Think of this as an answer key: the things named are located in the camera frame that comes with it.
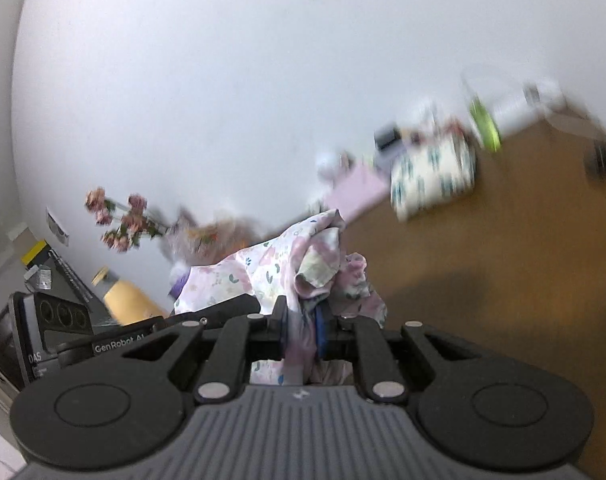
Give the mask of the pink floral garment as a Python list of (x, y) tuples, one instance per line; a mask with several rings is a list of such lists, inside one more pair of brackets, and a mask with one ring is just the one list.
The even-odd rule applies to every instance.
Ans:
[(339, 211), (327, 210), (211, 266), (192, 266), (174, 312), (198, 312), (248, 294), (257, 299), (262, 314), (270, 315), (277, 298), (284, 296), (285, 356), (254, 362), (251, 384), (341, 385), (352, 365), (317, 356), (316, 308), (327, 301), (334, 315), (363, 315), (379, 324), (387, 317), (387, 307), (366, 276), (367, 260), (357, 252), (347, 254), (341, 246), (344, 227)]

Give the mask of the yellow bottle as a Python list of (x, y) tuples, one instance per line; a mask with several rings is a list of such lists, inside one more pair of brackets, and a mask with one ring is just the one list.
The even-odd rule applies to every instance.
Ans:
[(102, 266), (96, 273), (92, 284), (112, 318), (120, 325), (167, 316), (167, 313), (140, 288), (123, 280), (107, 266)]

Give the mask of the purple tissue box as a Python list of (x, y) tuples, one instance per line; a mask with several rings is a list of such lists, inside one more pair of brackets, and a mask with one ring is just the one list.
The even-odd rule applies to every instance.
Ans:
[(169, 272), (169, 296), (176, 300), (181, 296), (191, 272), (191, 266), (184, 261), (177, 261), (173, 264), (171, 272)]

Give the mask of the clear snack bag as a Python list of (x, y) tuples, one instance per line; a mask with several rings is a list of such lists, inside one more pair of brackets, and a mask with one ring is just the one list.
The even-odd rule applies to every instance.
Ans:
[(171, 263), (209, 266), (259, 240), (255, 225), (243, 218), (222, 216), (200, 223), (185, 207), (161, 239), (161, 252)]

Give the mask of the pink artificial flowers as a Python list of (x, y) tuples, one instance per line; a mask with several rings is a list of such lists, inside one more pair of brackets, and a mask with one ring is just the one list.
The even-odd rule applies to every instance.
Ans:
[(152, 216), (148, 201), (140, 194), (129, 195), (123, 204), (106, 195), (104, 188), (95, 188), (87, 193), (85, 208), (97, 226), (105, 228), (102, 243), (116, 252), (138, 249), (142, 240), (162, 237), (169, 230)]

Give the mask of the pink folded cloth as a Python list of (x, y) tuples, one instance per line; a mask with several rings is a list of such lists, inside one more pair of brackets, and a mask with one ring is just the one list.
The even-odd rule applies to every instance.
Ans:
[(346, 223), (389, 197), (389, 181), (369, 166), (355, 166), (323, 198), (327, 209), (336, 209)]

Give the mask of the white round speaker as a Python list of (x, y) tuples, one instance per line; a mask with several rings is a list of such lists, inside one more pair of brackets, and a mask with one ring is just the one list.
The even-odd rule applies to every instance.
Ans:
[(341, 179), (350, 171), (351, 166), (351, 156), (340, 151), (320, 153), (315, 162), (317, 176), (326, 182)]

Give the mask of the cream green-flower folded cloth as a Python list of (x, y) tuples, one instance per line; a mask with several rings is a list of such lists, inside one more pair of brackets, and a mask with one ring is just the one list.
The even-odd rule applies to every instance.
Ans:
[(399, 221), (465, 195), (476, 184), (477, 157), (462, 136), (437, 136), (393, 162), (390, 202)]

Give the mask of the small black box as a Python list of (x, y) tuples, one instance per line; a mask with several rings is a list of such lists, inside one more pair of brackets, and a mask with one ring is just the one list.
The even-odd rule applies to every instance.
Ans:
[(386, 125), (376, 131), (373, 135), (373, 143), (375, 143), (375, 148), (378, 152), (385, 151), (387, 148), (390, 148), (390, 146), (401, 140), (402, 132), (396, 124)]

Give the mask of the green spray bottle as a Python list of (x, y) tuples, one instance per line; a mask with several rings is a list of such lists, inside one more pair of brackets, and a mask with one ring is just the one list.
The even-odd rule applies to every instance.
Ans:
[(494, 118), (478, 92), (472, 88), (466, 75), (462, 76), (462, 85), (466, 91), (467, 110), (471, 124), (474, 126), (474, 131), (478, 133), (482, 148), (492, 153), (498, 152), (502, 147), (502, 140)]

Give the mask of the white power strip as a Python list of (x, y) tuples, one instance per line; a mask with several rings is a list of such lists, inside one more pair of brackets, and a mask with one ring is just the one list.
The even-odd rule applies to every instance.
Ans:
[(511, 136), (566, 106), (557, 81), (541, 79), (521, 84), (490, 101), (489, 111), (501, 136)]

